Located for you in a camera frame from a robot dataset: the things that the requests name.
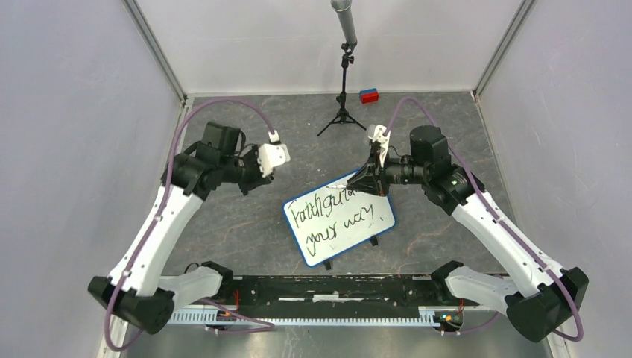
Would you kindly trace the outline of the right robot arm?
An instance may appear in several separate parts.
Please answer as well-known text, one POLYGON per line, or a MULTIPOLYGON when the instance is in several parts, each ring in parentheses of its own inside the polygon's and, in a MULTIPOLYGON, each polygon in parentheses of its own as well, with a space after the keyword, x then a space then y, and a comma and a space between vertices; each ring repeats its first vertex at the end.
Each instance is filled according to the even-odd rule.
POLYGON ((440 128, 422 125, 409 134, 410 153, 389 156, 390 133, 367 129, 366 163, 347 181, 349 191, 385 197, 392 185, 418 185, 433 204, 463 225, 505 269, 504 278, 450 261, 436 269, 430 285, 439 304, 456 298, 504 315, 516 331, 540 342, 570 319, 578 319, 589 279, 578 267, 564 268, 540 250, 499 208, 484 184, 454 153, 440 128))

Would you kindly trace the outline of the blue-framed whiteboard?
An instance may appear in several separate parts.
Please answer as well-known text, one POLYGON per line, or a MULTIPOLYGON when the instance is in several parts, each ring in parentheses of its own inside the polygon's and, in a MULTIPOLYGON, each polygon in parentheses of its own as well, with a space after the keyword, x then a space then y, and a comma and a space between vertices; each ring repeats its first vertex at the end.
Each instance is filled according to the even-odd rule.
POLYGON ((388 196, 325 186, 343 184, 355 174, 317 186, 287 200, 282 212, 304 263, 318 266, 396 226, 388 196))

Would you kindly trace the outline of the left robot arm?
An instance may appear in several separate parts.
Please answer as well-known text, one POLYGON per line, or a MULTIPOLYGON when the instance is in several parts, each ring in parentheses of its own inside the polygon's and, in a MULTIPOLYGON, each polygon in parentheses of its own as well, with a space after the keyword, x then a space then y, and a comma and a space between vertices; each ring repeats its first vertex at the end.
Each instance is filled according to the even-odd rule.
POLYGON ((196 301, 211 298, 225 304, 234 294, 233 273, 206 262, 179 276, 163 278, 162 270, 183 229, 210 192, 235 183, 246 195, 273 180, 273 160, 284 161, 279 134, 245 148, 244 132, 208 122, 200 140, 168 161, 157 199, 141 230, 107 276, 95 276, 89 294, 110 316, 148 334, 166 326, 172 314, 196 301))

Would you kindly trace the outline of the silver microphone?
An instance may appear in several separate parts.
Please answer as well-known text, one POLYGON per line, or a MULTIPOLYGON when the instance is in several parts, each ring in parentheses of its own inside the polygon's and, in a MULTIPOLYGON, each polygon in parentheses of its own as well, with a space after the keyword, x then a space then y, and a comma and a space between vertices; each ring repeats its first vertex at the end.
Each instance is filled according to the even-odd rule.
POLYGON ((341 91, 336 97, 336 101, 339 105, 338 111, 335 117, 330 120, 323 129, 321 129, 317 136, 322 135, 330 126, 332 125, 346 125, 346 124, 355 124, 359 126, 362 130, 366 130, 367 128, 360 123, 358 120, 353 118, 348 109, 347 109, 347 70, 350 65, 354 64, 355 58, 353 52, 358 44, 358 39, 356 36, 356 29, 353 22, 353 15, 351 11, 352 6, 351 0, 331 0, 330 5, 332 9, 336 12, 338 17, 338 21, 341 25, 341 30, 344 35, 344 42, 341 44, 341 50, 343 54, 341 56, 341 68, 342 68, 342 78, 341 78, 341 91))

